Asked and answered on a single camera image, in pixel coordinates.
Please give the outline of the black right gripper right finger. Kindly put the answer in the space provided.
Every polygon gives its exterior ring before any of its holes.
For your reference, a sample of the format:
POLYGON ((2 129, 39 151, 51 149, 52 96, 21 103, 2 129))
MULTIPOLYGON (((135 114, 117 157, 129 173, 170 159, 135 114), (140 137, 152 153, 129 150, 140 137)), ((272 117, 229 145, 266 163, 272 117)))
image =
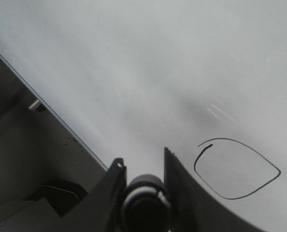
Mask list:
POLYGON ((172 232, 260 232, 215 200, 164 148, 164 185, 172 204, 172 232))

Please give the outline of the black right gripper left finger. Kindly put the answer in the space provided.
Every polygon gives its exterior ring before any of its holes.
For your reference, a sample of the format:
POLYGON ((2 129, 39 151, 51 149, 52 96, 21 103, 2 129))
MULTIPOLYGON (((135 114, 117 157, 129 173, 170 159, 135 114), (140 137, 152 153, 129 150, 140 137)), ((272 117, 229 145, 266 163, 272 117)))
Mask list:
POLYGON ((126 166, 122 158, 116 158, 95 188, 63 218, 61 231, 111 232, 125 187, 126 166))

